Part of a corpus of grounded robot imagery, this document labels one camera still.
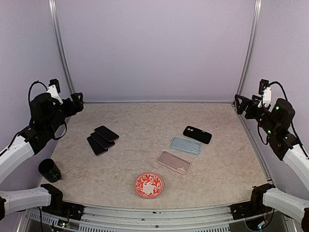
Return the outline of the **black phone case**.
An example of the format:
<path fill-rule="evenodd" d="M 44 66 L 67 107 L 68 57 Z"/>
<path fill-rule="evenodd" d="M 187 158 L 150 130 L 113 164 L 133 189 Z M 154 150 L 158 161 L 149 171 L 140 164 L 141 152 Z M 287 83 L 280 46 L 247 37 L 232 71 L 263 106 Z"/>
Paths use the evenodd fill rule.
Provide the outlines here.
<path fill-rule="evenodd" d="M 212 134 L 192 126 L 187 126 L 183 135 L 204 144 L 209 144 L 212 138 Z"/>

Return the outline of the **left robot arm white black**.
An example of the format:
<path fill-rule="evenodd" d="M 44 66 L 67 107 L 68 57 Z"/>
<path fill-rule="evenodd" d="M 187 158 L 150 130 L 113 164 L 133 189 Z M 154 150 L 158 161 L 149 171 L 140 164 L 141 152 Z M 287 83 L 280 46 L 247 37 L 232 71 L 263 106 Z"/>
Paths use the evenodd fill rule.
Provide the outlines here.
<path fill-rule="evenodd" d="M 0 153 L 0 180 L 4 181 L 23 162 L 38 154 L 50 140 L 58 140 L 55 132 L 66 124 L 66 118 L 84 109 L 82 93 L 67 99 L 55 98 L 46 92 L 30 103 L 30 123 L 19 131 Z M 26 190 L 0 192 L 0 217 L 35 207 L 52 210 L 57 215 L 67 211 L 63 193 L 50 184 Z"/>

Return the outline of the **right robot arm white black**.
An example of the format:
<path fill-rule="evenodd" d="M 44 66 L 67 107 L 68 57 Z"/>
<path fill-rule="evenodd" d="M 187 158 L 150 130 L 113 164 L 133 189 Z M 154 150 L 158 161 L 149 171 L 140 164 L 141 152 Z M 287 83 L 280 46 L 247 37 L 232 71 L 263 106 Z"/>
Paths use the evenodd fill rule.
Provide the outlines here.
<path fill-rule="evenodd" d="M 267 144 L 270 145 L 274 154 L 288 165 L 301 182 L 308 187 L 309 159 L 296 136 L 288 131 L 295 115 L 292 105 L 286 99 L 279 98 L 270 111 L 264 106 L 259 106 L 259 99 L 257 96 L 248 99 L 235 95 L 237 113 L 239 115 L 244 113 L 246 119 L 257 121 L 257 125 L 267 134 Z M 303 231 L 309 230 L 309 202 L 307 200 L 285 193 L 271 184 L 254 187 L 251 200 L 247 203 L 247 211 L 256 215 L 266 207 L 278 210 L 296 220 L 301 224 Z"/>

